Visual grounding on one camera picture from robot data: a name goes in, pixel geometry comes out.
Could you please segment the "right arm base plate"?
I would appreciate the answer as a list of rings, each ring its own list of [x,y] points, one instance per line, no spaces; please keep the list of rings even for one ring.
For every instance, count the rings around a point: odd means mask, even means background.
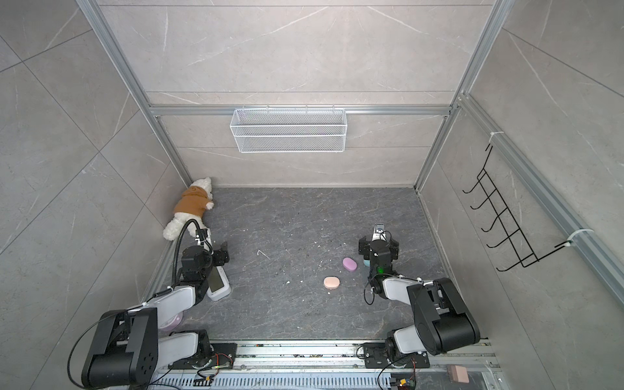
[[[431,366],[426,352],[400,353],[385,343],[364,343],[357,347],[355,356],[364,361],[367,369],[381,369],[386,366],[398,368],[425,369]]]

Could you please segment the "pink earbud charging case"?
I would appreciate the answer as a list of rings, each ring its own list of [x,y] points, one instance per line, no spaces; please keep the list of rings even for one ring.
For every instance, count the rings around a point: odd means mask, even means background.
[[[341,281],[336,276],[328,276],[323,280],[323,286],[325,289],[334,290],[341,285]]]

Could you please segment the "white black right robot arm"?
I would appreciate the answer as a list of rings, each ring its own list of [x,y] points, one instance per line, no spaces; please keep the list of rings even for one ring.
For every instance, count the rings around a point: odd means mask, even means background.
[[[377,354],[389,365],[415,358],[416,367],[427,367],[430,355],[446,354],[481,340],[479,326],[449,278],[408,278],[393,269],[399,243],[380,232],[358,241],[358,253],[369,263],[364,300],[372,305],[377,297],[401,302],[411,308],[414,323],[388,333],[384,346],[365,344],[365,355]]]

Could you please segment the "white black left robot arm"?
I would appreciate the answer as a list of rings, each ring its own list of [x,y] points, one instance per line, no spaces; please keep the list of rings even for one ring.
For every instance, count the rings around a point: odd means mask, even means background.
[[[182,250],[182,239],[175,240],[171,284],[138,306],[108,311],[89,327],[94,336],[81,378],[70,380],[74,386],[147,389],[155,384],[153,376],[159,370],[218,370],[219,353],[207,331],[174,330],[185,311],[204,298],[217,302],[232,292],[224,271],[227,245],[215,248],[209,229],[196,219],[182,228],[189,226],[195,227],[197,243]]]

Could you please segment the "purple earbud charging case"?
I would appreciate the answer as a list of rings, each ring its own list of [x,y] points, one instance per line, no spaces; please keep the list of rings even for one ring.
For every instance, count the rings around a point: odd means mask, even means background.
[[[344,269],[346,269],[346,271],[349,271],[349,272],[353,272],[358,269],[357,263],[352,258],[343,258],[342,266]]]

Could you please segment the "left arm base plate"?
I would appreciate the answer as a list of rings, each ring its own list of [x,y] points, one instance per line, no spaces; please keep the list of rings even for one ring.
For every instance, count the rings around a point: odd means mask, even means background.
[[[201,347],[195,355],[173,362],[173,370],[210,370],[217,367],[232,367],[237,357],[236,343],[216,343],[211,350]]]

